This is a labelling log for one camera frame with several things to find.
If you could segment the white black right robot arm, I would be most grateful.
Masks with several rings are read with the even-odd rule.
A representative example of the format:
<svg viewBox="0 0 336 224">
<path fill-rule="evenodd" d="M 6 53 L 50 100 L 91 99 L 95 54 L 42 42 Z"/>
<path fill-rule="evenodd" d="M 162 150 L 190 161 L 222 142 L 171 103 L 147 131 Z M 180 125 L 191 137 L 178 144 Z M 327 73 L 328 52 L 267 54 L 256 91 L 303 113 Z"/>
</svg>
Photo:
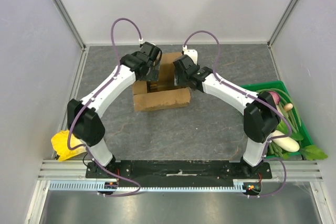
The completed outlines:
<svg viewBox="0 0 336 224">
<path fill-rule="evenodd" d="M 243 115 L 248 140 L 240 160 L 240 172 L 245 178 L 254 178 L 265 157 L 266 143 L 275 136 L 281 121 L 272 95 L 267 91 L 256 93 L 243 89 L 221 78 L 211 68 L 195 64 L 188 55 L 181 55 L 173 64 L 176 85 L 213 95 Z"/>
</svg>

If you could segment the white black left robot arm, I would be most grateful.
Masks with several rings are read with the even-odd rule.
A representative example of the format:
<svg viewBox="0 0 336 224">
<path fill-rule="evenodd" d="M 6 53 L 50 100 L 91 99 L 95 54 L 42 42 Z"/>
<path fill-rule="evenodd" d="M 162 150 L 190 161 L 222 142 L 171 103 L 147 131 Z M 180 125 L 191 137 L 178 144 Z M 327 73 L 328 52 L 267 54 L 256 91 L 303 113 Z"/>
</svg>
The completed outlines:
<svg viewBox="0 0 336 224">
<path fill-rule="evenodd" d="M 115 173 L 114 155 L 109 151 L 103 137 L 105 127 L 101 120 L 111 103 L 129 86 L 138 80 L 145 80 L 151 71 L 158 79 L 162 50 L 156 45 L 144 42 L 139 51 L 124 55 L 113 72 L 91 93 L 80 100 L 71 99 L 67 105 L 67 126 L 69 136 L 79 139 L 98 162 L 97 173 L 111 178 Z"/>
</svg>

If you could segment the brown cardboard express box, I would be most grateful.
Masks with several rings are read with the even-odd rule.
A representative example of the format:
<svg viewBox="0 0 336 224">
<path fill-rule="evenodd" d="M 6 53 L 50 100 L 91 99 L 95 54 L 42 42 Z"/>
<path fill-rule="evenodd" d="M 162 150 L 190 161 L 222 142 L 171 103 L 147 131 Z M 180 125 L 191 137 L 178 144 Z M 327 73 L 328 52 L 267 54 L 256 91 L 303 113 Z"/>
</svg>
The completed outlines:
<svg viewBox="0 0 336 224">
<path fill-rule="evenodd" d="M 135 111 L 157 111 L 188 106 L 191 94 L 187 87 L 174 85 L 173 61 L 180 52 L 163 54 L 158 81 L 136 81 L 132 85 Z"/>
</svg>

